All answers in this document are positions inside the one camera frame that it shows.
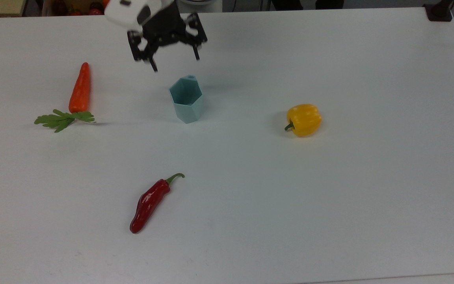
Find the green leaf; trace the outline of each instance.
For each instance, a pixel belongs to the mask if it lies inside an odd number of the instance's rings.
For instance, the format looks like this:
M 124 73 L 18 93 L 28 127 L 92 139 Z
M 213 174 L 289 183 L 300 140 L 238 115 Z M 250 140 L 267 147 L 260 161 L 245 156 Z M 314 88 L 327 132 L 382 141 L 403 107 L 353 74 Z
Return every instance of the green leaf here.
M 47 123 L 50 121 L 58 121 L 63 119 L 65 118 L 53 114 L 41 115 L 38 116 L 38 118 L 34 121 L 34 124 Z
M 67 118 L 65 120 L 61 120 L 59 126 L 57 127 L 55 133 L 61 132 L 64 130 L 64 128 L 68 127 L 72 122 L 74 121 L 74 118 Z
M 60 116 L 62 116 L 62 117 L 65 117 L 65 113 L 63 113 L 63 112 L 60 111 L 60 110 L 53 110 L 52 112 L 55 113 L 55 114 L 57 114 L 57 115 L 60 115 Z
M 61 132 L 64 128 L 68 127 L 75 119 L 88 122 L 96 123 L 94 116 L 90 112 L 77 112 L 77 113 L 64 113 L 60 110 L 53 110 L 56 115 L 41 115 L 34 121 L 34 124 L 43 124 L 44 127 L 56 128 L 56 133 Z
M 92 113 L 90 113 L 90 112 L 77 112 L 74 114 L 77 115 L 75 118 L 78 120 L 88 122 L 88 123 L 96 123 L 94 121 L 94 115 L 92 115 Z

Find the toy vegetable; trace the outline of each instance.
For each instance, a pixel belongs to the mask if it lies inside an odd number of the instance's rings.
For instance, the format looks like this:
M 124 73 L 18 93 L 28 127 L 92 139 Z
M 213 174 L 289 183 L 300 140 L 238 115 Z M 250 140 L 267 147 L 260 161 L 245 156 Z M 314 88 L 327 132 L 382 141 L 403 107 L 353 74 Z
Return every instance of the toy vegetable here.
M 304 137 L 311 135 L 320 127 L 321 115 L 314 105 L 304 104 L 294 106 L 287 112 L 288 126 L 285 131 L 292 129 L 292 132 Z
M 80 68 L 80 74 L 74 84 L 73 93 L 71 94 L 69 110 L 71 113 L 84 112 L 89 108 L 90 99 L 90 68 L 87 62 L 84 62 Z
M 53 114 L 41 115 L 34 121 L 34 124 L 43 124 L 45 127 L 56 128 L 56 133 L 64 130 L 75 119 L 96 123 L 92 113 L 88 112 L 90 97 L 90 68 L 87 62 L 83 63 L 80 68 L 80 74 L 74 84 L 73 93 L 71 94 L 69 110 L 71 113 L 63 113 L 54 110 Z
M 177 173 L 166 180 L 160 179 L 139 198 L 136 215 L 129 227 L 133 234 L 140 232 L 145 226 L 146 221 L 148 221 L 157 205 L 162 201 L 164 195 L 171 191 L 169 184 L 171 184 L 173 179 L 177 176 L 185 177 L 182 173 Z

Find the white robot arm casing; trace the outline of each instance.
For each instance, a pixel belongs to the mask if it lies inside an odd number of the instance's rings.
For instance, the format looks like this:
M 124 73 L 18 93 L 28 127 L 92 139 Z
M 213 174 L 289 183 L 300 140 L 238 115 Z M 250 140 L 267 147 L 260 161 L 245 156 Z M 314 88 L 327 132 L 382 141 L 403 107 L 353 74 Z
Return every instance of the white robot arm casing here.
M 111 0 L 104 14 L 117 25 L 137 29 L 172 2 L 173 0 Z

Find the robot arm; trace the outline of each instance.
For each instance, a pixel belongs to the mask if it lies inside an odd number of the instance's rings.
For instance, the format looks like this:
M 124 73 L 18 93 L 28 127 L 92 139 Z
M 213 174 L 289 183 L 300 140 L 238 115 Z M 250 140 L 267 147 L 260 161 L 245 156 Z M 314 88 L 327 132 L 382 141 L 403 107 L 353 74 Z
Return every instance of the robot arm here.
M 208 40 L 199 15 L 193 13 L 183 20 L 176 0 L 111 0 L 104 13 L 108 20 L 130 29 L 127 37 L 134 60 L 149 62 L 155 72 L 153 54 L 159 47 L 181 41 L 192 46 L 199 60 L 197 48 Z M 135 30 L 140 26 L 142 31 Z M 187 32 L 187 26 L 197 30 L 197 35 Z M 147 40 L 144 50 L 138 47 L 142 38 Z

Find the gray floor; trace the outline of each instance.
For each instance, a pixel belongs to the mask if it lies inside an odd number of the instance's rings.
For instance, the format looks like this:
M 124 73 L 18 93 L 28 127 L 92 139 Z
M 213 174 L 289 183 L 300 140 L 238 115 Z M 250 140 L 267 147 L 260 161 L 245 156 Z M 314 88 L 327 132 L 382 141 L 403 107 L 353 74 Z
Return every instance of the gray floor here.
M 222 0 L 223 11 L 231 12 L 235 0 Z M 345 0 L 344 9 L 362 9 L 362 8 L 384 8 L 384 7 L 421 7 L 425 3 L 434 4 L 439 0 Z M 315 0 L 301 0 L 304 9 L 315 9 Z M 237 0 L 235 11 L 258 11 L 260 0 Z M 263 7 L 267 5 L 267 0 L 263 0 Z M 38 16 L 38 6 L 33 0 L 28 1 L 25 11 L 27 16 Z

